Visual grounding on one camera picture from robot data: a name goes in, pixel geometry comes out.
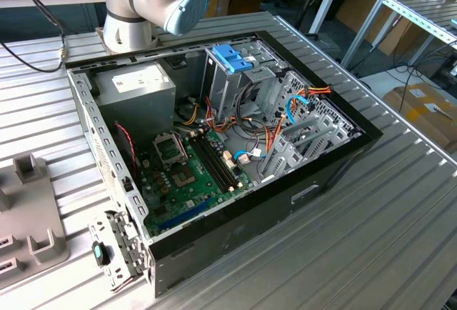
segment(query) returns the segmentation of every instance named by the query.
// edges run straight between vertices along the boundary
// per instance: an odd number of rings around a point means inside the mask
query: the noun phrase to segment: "aluminum table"
[[[64,71],[34,73],[0,50],[0,164],[47,160],[71,255],[0,291],[0,309],[439,309],[457,287],[457,163],[280,17],[202,20],[165,44],[267,30],[384,135],[327,194],[153,299],[139,279],[117,294],[97,267],[86,224],[111,208]],[[69,36],[70,59],[105,54]],[[58,39],[14,44],[40,66]]]
[[[388,33],[396,17],[402,16],[430,34],[410,60],[410,65],[414,64],[421,57],[423,51],[434,38],[457,49],[457,29],[451,26],[451,19],[457,19],[457,0],[378,0],[344,56],[341,62],[342,66],[348,67],[351,63],[354,54],[357,52],[363,38],[372,27],[383,6],[392,9],[393,13],[374,40],[374,46]]]

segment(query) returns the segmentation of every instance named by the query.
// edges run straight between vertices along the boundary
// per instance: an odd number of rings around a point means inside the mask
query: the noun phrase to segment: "chip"
[[[154,213],[157,217],[166,213],[166,207],[164,205],[160,205],[158,208],[155,208]]]
[[[183,187],[195,181],[195,175],[188,165],[173,166],[170,175],[177,187]]]

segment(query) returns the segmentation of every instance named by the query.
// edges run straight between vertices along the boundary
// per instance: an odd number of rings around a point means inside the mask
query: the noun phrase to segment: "ram slot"
[[[222,192],[227,192],[230,187],[235,187],[236,180],[226,165],[219,158],[210,143],[202,137],[189,140],[192,149],[199,156],[202,164],[216,181]]]

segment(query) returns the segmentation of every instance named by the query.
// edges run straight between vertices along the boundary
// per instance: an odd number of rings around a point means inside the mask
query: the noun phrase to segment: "motherboard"
[[[236,165],[229,168],[228,151],[214,131],[184,138],[178,133],[164,135],[170,137],[168,143],[159,136],[162,145],[152,144],[139,154],[141,189],[149,209],[145,225],[155,235],[253,187]],[[184,160],[164,163],[182,154]]]

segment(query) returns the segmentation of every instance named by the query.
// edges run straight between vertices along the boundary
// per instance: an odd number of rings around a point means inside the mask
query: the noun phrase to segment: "expansion slot bracket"
[[[140,277],[150,267],[150,254],[125,212],[106,212],[89,224],[92,250],[109,278],[112,291]]]

